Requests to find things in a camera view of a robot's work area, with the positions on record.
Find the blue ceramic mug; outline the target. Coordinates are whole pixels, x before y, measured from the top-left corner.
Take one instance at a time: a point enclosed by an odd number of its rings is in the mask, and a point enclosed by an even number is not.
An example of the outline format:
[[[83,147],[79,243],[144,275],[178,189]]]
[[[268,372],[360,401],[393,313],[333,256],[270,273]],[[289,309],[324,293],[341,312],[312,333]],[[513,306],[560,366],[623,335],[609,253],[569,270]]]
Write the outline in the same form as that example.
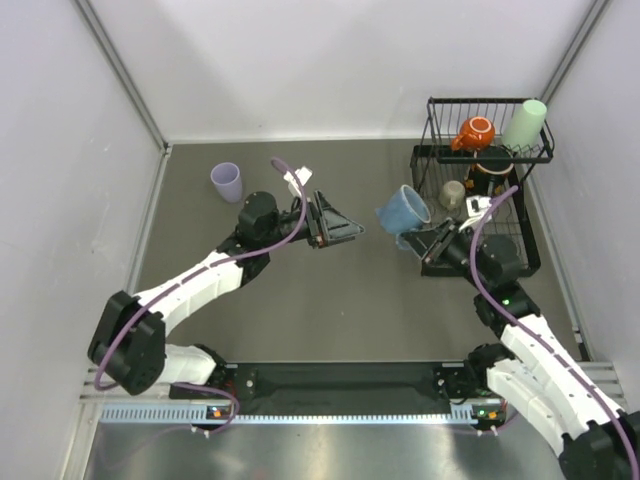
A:
[[[400,250],[409,245],[401,238],[403,233],[422,229],[431,222],[431,212],[422,197],[409,185],[403,184],[382,207],[375,209],[380,226],[395,237]]]

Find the lavender plastic cup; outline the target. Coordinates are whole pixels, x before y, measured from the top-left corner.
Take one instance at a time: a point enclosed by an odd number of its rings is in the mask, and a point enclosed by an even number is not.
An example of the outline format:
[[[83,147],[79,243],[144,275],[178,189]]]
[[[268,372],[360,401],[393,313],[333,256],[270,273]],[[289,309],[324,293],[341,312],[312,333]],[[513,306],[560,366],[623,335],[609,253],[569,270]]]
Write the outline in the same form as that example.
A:
[[[243,197],[243,184],[239,167],[231,162],[213,167],[210,179],[219,195],[228,203],[237,203]]]

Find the light green plastic cup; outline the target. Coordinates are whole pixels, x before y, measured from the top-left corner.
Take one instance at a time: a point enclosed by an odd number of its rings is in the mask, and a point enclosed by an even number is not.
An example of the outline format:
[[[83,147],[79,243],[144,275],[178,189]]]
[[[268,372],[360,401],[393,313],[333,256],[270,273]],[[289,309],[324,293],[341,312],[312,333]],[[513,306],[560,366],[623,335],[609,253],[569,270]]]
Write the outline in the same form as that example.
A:
[[[502,133],[502,145],[512,151],[525,151],[537,144],[537,137],[546,120],[547,106],[537,99],[528,99],[514,113]]]

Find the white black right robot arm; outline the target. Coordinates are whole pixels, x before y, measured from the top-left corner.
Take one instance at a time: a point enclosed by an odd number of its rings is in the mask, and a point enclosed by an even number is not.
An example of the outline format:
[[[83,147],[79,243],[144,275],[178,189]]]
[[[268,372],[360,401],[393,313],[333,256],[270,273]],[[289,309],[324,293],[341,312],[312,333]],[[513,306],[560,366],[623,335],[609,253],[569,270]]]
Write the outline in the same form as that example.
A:
[[[476,314],[498,341],[465,361],[473,393],[495,393],[514,407],[546,441],[565,478],[638,478],[638,413],[605,394],[560,344],[518,281],[510,237],[483,236],[448,219],[398,240],[424,265],[444,264],[478,291]]]

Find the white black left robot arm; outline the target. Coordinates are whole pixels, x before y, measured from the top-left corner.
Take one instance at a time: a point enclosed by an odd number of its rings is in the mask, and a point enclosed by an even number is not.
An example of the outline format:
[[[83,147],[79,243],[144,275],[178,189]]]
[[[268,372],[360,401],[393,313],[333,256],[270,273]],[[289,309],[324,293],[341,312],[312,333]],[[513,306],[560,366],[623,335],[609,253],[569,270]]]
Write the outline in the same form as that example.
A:
[[[202,307],[254,280],[269,264],[271,250],[300,240],[326,248],[364,231],[321,191],[307,201],[296,197],[288,211],[278,209],[273,195],[252,193],[232,234],[202,261],[155,288],[119,291],[108,299],[88,358],[130,395],[170,383],[217,396],[226,384],[225,361],[203,345],[170,345],[167,336]]]

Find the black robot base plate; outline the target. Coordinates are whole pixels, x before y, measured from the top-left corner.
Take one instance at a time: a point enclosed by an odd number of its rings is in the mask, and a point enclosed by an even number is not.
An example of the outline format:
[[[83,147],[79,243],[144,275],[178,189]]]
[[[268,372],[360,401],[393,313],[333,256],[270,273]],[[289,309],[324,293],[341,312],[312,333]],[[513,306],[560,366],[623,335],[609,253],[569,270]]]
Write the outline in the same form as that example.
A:
[[[481,397],[459,362],[240,363],[217,386],[242,414],[442,413]]]

